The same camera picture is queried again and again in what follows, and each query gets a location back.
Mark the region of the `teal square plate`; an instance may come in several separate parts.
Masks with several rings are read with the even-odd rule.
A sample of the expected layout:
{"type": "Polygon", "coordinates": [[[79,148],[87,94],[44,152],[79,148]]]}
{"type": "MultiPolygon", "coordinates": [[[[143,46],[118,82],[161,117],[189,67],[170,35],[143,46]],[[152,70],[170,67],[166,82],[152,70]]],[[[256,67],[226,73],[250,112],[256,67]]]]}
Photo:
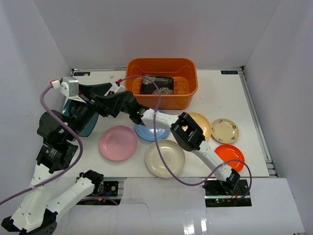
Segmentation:
{"type": "Polygon", "coordinates": [[[65,102],[62,115],[62,120],[80,137],[91,134],[99,116],[85,103],[71,99],[65,102]]]}

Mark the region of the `blue round plate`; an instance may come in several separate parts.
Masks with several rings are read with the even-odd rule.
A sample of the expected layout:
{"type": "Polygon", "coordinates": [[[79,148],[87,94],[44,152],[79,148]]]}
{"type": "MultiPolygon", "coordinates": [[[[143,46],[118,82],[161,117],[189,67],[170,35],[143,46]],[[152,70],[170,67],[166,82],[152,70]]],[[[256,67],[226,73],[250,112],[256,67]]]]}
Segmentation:
{"type": "MultiPolygon", "coordinates": [[[[144,126],[141,124],[136,124],[134,126],[135,132],[139,137],[146,141],[155,141],[154,137],[154,127],[152,126],[144,126]]],[[[156,128],[156,137],[157,140],[162,140],[169,135],[170,131],[167,129],[156,128]]]]}

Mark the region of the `pink round plate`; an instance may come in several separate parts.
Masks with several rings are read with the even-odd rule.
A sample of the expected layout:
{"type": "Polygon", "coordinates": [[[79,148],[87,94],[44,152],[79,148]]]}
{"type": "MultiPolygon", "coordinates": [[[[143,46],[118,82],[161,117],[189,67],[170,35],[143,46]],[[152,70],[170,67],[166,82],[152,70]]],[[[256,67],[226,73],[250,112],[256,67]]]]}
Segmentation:
{"type": "Polygon", "coordinates": [[[136,152],[138,139],[135,131],[124,125],[117,125],[106,130],[100,140],[101,154],[108,160],[119,162],[131,157],[136,152]]]}

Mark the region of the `black floral rectangular plate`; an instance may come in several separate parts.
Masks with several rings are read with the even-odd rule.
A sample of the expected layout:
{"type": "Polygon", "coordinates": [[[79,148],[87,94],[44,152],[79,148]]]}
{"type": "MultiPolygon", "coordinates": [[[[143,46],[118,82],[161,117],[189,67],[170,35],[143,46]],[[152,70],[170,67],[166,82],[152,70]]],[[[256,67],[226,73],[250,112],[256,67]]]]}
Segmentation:
{"type": "Polygon", "coordinates": [[[174,79],[166,76],[145,75],[142,79],[140,94],[174,94],[174,79]]]}

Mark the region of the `cream round plate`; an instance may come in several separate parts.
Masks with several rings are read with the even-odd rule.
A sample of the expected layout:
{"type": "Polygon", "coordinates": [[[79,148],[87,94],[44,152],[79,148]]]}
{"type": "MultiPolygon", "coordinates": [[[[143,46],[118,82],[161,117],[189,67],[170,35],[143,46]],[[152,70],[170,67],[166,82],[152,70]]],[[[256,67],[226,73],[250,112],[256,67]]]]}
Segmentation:
{"type": "MultiPolygon", "coordinates": [[[[170,170],[178,176],[185,165],[186,156],[183,149],[172,140],[159,140],[159,149],[163,160],[170,170]]],[[[145,163],[149,171],[159,178],[172,178],[171,173],[165,167],[156,143],[151,144],[145,152],[145,163]]]]}

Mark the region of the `tan round plate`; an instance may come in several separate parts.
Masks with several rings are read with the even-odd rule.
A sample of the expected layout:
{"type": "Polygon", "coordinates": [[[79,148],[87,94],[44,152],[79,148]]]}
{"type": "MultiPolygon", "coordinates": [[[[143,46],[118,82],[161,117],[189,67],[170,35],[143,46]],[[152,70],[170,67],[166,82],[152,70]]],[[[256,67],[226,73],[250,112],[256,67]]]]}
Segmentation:
{"type": "Polygon", "coordinates": [[[210,121],[205,116],[199,113],[189,112],[188,114],[197,123],[197,125],[203,130],[203,135],[205,136],[205,140],[208,141],[212,133],[212,127],[211,127],[210,121]]]}

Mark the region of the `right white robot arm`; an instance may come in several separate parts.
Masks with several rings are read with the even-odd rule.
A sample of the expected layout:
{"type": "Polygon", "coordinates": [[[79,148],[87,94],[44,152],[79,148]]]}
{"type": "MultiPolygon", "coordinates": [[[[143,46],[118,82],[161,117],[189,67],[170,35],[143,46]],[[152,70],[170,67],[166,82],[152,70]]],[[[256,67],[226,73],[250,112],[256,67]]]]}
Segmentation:
{"type": "Polygon", "coordinates": [[[135,124],[170,130],[182,149],[192,152],[209,167],[224,194],[233,195],[238,190],[239,173],[227,165],[209,146],[203,130],[188,113],[183,112],[180,115],[161,113],[140,104],[130,91],[107,96],[91,93],[89,99],[93,101],[95,111],[104,117],[115,118],[120,112],[124,112],[135,124]]]}

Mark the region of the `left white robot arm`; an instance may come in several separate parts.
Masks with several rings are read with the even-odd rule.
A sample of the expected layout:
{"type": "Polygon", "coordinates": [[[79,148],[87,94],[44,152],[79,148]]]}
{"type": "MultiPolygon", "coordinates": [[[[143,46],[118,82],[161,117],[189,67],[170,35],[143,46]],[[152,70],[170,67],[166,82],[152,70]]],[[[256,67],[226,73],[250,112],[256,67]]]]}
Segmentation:
{"type": "Polygon", "coordinates": [[[55,88],[49,85],[40,96],[45,109],[39,121],[38,135],[43,145],[36,158],[35,171],[27,189],[17,193],[24,198],[13,215],[4,218],[1,226],[10,233],[20,235],[50,235],[58,220],[84,197],[99,195],[103,191],[103,174],[93,170],[83,173],[79,180],[58,198],[51,196],[61,176],[77,164],[75,153],[83,154],[80,132],[98,113],[105,112],[102,97],[112,87],[110,83],[100,85],[81,85],[77,101],[71,106],[69,116],[47,107],[44,96],[55,88]]]}

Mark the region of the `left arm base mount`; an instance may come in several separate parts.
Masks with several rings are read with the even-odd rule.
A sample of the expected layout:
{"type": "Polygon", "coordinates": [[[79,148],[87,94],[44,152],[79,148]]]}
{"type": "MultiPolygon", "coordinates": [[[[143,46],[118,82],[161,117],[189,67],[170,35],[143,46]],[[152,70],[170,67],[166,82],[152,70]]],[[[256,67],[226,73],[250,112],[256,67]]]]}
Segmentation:
{"type": "Polygon", "coordinates": [[[87,196],[80,201],[82,205],[97,205],[97,206],[116,206],[119,205],[120,199],[118,196],[118,181],[104,181],[100,192],[96,192],[87,196]]]}

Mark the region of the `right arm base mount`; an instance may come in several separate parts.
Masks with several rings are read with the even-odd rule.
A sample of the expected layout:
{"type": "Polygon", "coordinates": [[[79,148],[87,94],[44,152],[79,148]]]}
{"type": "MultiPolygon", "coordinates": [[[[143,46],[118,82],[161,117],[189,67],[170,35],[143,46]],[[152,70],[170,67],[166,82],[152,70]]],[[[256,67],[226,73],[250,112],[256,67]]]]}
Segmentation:
{"type": "Polygon", "coordinates": [[[228,193],[216,180],[206,181],[204,189],[205,206],[207,208],[251,207],[250,193],[244,199],[240,199],[248,190],[247,180],[240,180],[235,191],[228,193]]]}

